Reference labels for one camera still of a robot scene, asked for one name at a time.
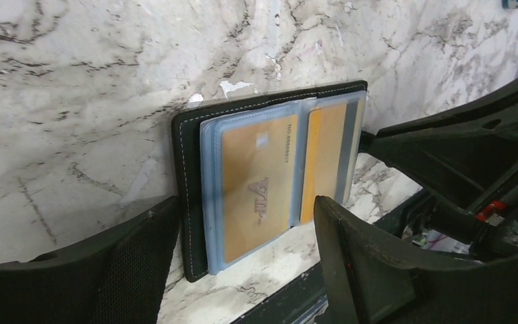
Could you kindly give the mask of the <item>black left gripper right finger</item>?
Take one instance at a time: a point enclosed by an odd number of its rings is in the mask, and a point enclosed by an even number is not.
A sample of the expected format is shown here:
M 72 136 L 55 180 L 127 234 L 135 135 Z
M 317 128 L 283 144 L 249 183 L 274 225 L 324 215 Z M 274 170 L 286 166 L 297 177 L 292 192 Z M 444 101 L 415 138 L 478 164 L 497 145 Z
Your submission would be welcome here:
M 475 263 L 424 250 L 327 196 L 314 224 L 331 323 L 518 323 L 518 255 Z

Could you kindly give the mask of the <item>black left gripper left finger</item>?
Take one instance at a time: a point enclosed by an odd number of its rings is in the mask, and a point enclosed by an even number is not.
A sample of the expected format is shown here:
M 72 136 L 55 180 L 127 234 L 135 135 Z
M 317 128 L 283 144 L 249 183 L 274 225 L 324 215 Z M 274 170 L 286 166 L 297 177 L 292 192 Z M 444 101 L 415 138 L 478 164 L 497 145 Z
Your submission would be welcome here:
M 27 262 L 0 264 L 0 323 L 155 323 L 179 231 L 172 196 Z

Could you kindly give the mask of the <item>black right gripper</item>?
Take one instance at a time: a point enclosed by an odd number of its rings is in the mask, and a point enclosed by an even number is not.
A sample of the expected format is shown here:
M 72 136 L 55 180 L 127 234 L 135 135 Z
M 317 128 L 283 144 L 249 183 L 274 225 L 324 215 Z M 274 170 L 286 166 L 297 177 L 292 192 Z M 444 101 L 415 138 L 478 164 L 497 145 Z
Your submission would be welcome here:
M 360 144 L 455 210 L 486 205 L 476 215 L 435 207 L 429 250 L 479 262 L 518 254 L 518 78 L 459 107 L 364 132 Z

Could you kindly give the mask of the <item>gold credit card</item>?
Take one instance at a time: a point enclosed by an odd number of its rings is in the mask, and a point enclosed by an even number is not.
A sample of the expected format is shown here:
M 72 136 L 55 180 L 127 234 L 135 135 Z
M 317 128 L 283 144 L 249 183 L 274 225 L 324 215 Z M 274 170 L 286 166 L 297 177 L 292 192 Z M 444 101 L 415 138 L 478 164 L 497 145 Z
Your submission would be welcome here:
M 226 130 L 221 135 L 226 263 L 287 231 L 297 116 Z
M 349 199 L 359 141 L 361 111 L 354 102 L 319 105 L 308 115 L 306 160 L 299 222 L 314 217 L 314 200 Z

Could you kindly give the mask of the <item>black leather card holder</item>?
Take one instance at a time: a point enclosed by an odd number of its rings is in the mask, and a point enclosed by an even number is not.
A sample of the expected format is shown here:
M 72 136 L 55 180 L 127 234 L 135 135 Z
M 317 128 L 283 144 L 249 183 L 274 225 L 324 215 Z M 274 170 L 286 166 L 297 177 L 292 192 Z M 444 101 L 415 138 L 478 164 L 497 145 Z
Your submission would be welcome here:
M 185 277 L 234 265 L 349 200 L 368 83 L 276 92 L 178 113 L 171 138 Z

